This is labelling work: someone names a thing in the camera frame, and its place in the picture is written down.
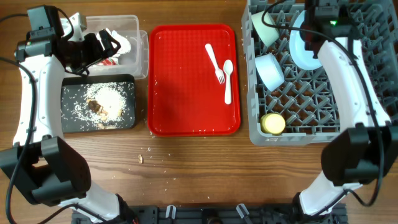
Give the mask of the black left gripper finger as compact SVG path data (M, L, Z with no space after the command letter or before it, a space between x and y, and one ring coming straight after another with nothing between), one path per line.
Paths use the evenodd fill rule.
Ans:
M117 52L121 48L121 44L105 29L98 33L105 52Z
M87 54L83 57L81 64L83 67L92 67L96 66L98 62L111 57L118 59L115 56L107 55L104 51L92 52L91 54Z

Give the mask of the red snack wrapper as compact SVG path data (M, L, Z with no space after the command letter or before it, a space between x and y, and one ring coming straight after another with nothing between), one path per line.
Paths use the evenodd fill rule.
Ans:
M117 65L118 60L116 58L107 58L104 59L96 64L96 66L110 66L110 65Z

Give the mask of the white napkin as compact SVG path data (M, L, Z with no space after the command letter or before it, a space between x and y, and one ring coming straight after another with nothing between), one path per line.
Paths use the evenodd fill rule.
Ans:
M106 31L108 31L112 37L114 37L121 44L121 48L115 55L113 55L118 58L118 65L125 64L125 60L128 59L128 56L131 53L130 42L126 37L121 36L115 30L110 31L108 28L106 28Z

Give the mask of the white plastic fork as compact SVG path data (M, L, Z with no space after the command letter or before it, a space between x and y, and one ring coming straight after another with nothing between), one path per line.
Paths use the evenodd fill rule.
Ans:
M211 44L205 44L205 49L206 49L206 52L215 68L215 74L216 74L216 77L217 77L219 83L223 84L225 82L224 73L218 66L213 47L211 46Z

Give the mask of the white plastic spoon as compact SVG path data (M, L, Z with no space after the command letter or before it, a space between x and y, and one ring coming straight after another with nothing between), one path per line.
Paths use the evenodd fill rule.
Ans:
M226 76L225 80L225 93L224 93L224 102L227 105L230 105L232 102L232 93L231 93L231 74L233 72L233 63L231 60L226 60L223 65L223 71Z

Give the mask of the green bowl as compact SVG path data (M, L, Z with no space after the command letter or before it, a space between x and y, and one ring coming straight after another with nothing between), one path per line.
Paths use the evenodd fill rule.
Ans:
M252 23L260 40L266 47L270 47L279 38L279 31L277 28L269 27L263 24L263 21L265 21L267 24L275 24L268 12L264 16L264 20L262 20L262 16L263 12L253 14L251 16Z

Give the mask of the light blue bowl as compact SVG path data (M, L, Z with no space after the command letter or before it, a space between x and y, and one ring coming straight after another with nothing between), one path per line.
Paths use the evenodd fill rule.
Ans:
M267 54L255 58L255 65L263 84L270 91L278 89L284 82L284 74L274 55Z

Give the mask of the yellow plastic cup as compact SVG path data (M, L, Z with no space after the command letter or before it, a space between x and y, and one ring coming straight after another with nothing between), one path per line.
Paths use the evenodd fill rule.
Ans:
M261 130L263 133L279 135L285 129L285 119L276 113L265 114L260 119Z

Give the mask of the light blue plate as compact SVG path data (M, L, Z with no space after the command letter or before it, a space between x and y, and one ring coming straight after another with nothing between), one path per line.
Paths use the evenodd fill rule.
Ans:
M313 57L312 51L305 50L305 42L297 30L290 33L289 50L294 64L303 70L316 70L322 66L319 59Z

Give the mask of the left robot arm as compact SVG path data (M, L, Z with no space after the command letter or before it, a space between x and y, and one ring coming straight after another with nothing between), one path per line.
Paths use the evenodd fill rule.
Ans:
M94 223L137 223L120 195L92 181L87 161L65 142L61 122L65 74L87 77L89 67L116 54L120 43L106 30L73 40L62 26L65 13L55 6L32 7L26 15L31 30L10 60L22 78L19 126L12 147L1 152L8 221L14 222L11 195L17 189L32 205L72 208Z

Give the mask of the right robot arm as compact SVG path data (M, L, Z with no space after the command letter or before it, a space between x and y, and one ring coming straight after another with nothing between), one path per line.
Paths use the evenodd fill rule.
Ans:
M397 127L374 91L358 25L346 4L306 1L300 35L328 77L341 131L322 151L319 176L298 195L301 212L326 215L343 197L375 182L370 201L360 201L369 207L397 157Z

